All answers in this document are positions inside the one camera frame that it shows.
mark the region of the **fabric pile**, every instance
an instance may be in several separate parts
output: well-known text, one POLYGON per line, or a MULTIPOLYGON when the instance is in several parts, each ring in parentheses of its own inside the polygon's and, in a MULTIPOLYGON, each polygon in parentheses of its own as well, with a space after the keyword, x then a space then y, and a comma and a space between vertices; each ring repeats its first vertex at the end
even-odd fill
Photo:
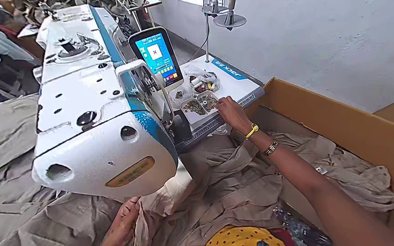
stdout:
MULTIPOLYGON (((214 141, 224 137, 206 141, 217 146, 214 141)), ((238 148, 181 155, 196 188, 175 212, 170 209, 174 201, 167 190, 142 197, 135 245, 205 245, 226 225, 280 228, 273 209, 282 190, 282 176, 255 157, 258 151, 245 141, 238 148)))
MULTIPOLYGON (((119 202, 54 190, 31 178, 37 99, 29 95, 0 104, 0 246, 100 245, 119 202)), ((372 166, 321 136, 272 135, 366 209, 394 208, 385 167, 372 166)), ((181 155, 180 168, 192 182, 179 176, 142 197, 128 245, 205 245, 226 225, 281 228, 274 208, 282 176, 258 152, 250 141, 236 148, 228 136, 213 136, 181 155)))
POLYGON ((291 148, 358 204, 372 212, 394 209, 391 176, 385 166, 374 166, 338 148, 331 140, 270 133, 279 143, 291 148))
POLYGON ((0 103, 0 245, 99 245, 120 203, 31 178, 39 96, 0 103))

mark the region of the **plastic bag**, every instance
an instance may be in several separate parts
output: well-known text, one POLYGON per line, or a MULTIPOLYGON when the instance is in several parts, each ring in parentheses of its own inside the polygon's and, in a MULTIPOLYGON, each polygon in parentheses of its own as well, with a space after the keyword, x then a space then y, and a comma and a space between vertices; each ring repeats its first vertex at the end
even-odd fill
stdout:
POLYGON ((173 108, 180 109, 180 104, 194 95, 194 86, 189 81, 183 80, 183 84, 168 92, 168 99, 173 108))
POLYGON ((212 135, 226 135, 226 134, 229 134, 229 132, 231 130, 232 130, 232 127, 227 125, 227 123, 224 123, 219 128, 217 128, 215 131, 213 131, 211 134, 212 135))
POLYGON ((207 72, 188 64, 183 68, 184 80, 190 81, 196 93, 207 90, 216 91, 220 88, 220 80, 214 72, 207 72))

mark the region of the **white table surface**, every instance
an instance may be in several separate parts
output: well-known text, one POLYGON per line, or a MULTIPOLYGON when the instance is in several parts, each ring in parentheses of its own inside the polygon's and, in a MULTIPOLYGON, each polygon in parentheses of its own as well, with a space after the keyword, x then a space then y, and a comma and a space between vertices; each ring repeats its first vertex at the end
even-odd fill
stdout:
MULTIPOLYGON (((261 86, 251 81, 249 78, 241 80, 235 79, 228 73, 227 70, 223 70, 215 64, 212 64, 214 59, 214 57, 209 56, 209 62, 206 63, 205 55, 203 55, 188 63, 182 64, 180 66, 180 71, 182 72, 184 81, 189 81, 189 78, 185 75, 183 68, 188 65, 193 65, 202 70, 206 70, 207 72, 214 72, 217 75, 217 77, 220 79, 220 88, 215 91, 214 94, 218 98, 231 96, 233 100, 241 104, 243 107, 246 107, 264 95, 264 89, 261 86)), ((218 112, 210 114, 205 118, 195 122, 194 124, 190 125, 193 138, 179 144, 179 146, 176 146, 176 149, 179 151, 181 148, 186 147, 191 142, 197 141, 201 137, 206 137, 223 123, 224 121, 221 119, 218 112)))

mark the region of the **yellow polka dot fabric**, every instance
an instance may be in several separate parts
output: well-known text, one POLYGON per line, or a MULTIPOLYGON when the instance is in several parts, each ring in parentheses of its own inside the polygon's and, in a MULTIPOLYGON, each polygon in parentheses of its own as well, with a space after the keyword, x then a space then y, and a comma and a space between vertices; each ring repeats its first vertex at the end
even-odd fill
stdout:
POLYGON ((274 237, 269 231, 257 227, 234 227, 225 226, 217 232, 206 246, 257 246, 264 240, 269 246, 285 246, 285 244, 274 237))

